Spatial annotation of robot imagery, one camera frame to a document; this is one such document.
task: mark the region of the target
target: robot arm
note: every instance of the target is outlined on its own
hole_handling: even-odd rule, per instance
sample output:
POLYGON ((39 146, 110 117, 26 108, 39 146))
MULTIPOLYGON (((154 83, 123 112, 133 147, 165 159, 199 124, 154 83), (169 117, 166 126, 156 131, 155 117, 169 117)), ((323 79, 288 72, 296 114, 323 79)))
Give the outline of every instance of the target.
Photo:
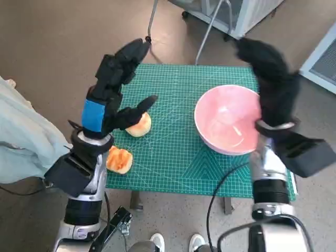
POLYGON ((122 84, 135 76, 135 69, 149 50, 149 43, 136 39, 115 55, 105 55, 90 87, 82 112, 82 126, 70 122, 73 148, 45 174, 45 178, 69 195, 54 251, 100 251, 119 224, 129 225, 131 214, 120 207, 100 233, 99 216, 107 180, 102 155, 113 145, 111 132, 137 124, 156 101, 150 96, 136 108, 120 111, 122 84))
MULTIPOLYGON (((252 66, 260 94, 261 119, 255 124, 258 143, 250 155, 252 217, 259 221, 279 214, 295 216, 287 189, 287 169, 301 177, 312 176, 335 162, 336 154, 324 140, 294 131, 298 120, 291 114, 299 92, 298 72, 290 73, 281 54, 270 45, 246 38, 236 45, 237 56, 252 66)), ((308 249, 297 223, 280 218, 250 228, 249 252, 255 251, 308 249)))

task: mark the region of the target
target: black glove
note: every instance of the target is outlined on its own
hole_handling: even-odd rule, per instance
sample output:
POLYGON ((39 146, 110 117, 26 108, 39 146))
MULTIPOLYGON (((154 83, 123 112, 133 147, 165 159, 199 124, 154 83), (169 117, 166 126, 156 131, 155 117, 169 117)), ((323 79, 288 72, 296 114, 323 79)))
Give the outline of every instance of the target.
POLYGON ((261 119, 272 127, 291 122, 299 73, 290 73, 281 53, 271 45, 242 38, 236 46, 238 58, 249 63, 257 77, 261 119))
POLYGON ((124 108, 118 112, 122 101, 121 87, 135 76, 135 70, 149 50, 150 44, 136 39, 115 55, 104 55, 96 73, 97 84, 87 94, 82 113, 83 132, 86 137, 102 139, 114 129, 124 130, 137 124, 157 100, 150 96, 136 108, 124 108))

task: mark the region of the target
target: pink bowl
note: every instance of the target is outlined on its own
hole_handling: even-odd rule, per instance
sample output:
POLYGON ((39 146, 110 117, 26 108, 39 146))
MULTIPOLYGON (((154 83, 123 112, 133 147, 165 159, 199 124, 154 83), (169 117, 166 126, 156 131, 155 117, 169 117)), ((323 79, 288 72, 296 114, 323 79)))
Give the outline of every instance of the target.
POLYGON ((211 149, 226 155, 255 150, 260 118, 259 95, 236 85, 215 87, 201 96, 195 108, 197 130, 211 149))

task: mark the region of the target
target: metal pole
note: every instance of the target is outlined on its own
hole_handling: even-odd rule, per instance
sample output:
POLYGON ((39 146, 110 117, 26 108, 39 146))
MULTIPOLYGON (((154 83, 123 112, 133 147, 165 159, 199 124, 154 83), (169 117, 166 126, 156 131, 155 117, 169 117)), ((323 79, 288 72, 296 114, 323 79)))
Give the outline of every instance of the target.
MULTIPOLYGON (((205 45, 205 42, 206 42, 206 40, 208 38, 208 35, 209 35, 210 30, 212 28, 212 25, 213 25, 213 23, 215 21, 215 18, 217 17, 219 8, 221 7, 223 1, 224 0, 219 0, 219 2, 218 2, 218 5, 217 5, 217 7, 215 9, 215 12, 214 12, 214 15, 213 15, 213 17, 212 17, 212 19, 211 19, 211 21, 209 23, 208 29, 207 29, 207 31, 205 33, 205 36, 204 36, 203 41, 201 43, 201 46, 200 46, 200 48, 198 50, 198 53, 197 53, 197 56, 196 56, 196 60, 195 60, 195 65, 198 65, 198 59, 200 58, 200 55, 201 55, 201 52, 202 52, 203 47, 205 45)), ((229 8, 229 28, 228 28, 227 34, 230 35, 231 31, 232 31, 232 6, 231 6, 230 0, 225 0, 225 3, 227 4, 227 6, 229 8)))
POLYGON ((153 6, 153 10, 152 10, 152 15, 151 15, 151 19, 149 20, 149 24, 148 24, 148 36, 151 37, 151 28, 152 28, 152 23, 153 23, 153 19, 154 19, 154 14, 156 11, 156 7, 157 7, 157 3, 159 0, 154 0, 154 6, 153 6))
POLYGON ((210 24, 208 25, 208 29, 206 30, 206 33, 205 33, 204 38, 203 38, 203 41, 202 41, 201 46, 200 46, 200 48, 199 48, 199 50, 198 50, 198 53, 197 53, 197 56, 196 56, 196 60, 195 60, 195 65, 198 64, 198 59, 200 58, 201 52, 202 52, 203 47, 204 47, 204 45, 205 45, 205 42, 206 42, 206 40, 207 40, 207 38, 208 38, 208 35, 209 35, 209 33, 210 33, 210 30, 211 30, 211 28, 212 28, 212 24, 213 24, 214 21, 215 21, 215 18, 216 18, 216 16, 217 16, 217 13, 218 13, 218 11, 219 11, 219 8, 220 8, 221 5, 222 5, 222 2, 223 2, 223 0, 219 0, 219 2, 218 2, 218 4, 217 4, 217 7, 216 7, 215 12, 214 12, 214 15, 213 15, 213 17, 211 18, 210 24))

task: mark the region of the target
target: person's foot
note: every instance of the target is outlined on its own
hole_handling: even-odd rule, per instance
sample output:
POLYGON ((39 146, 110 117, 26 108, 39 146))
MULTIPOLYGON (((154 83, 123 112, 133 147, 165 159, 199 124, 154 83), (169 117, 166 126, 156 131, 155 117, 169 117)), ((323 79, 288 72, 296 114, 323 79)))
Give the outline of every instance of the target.
POLYGON ((204 238, 199 234, 194 234, 190 239, 189 252, 194 252, 202 245, 205 245, 204 238))
POLYGON ((164 239, 159 233, 152 235, 151 241, 160 249, 160 252, 164 252, 164 239))

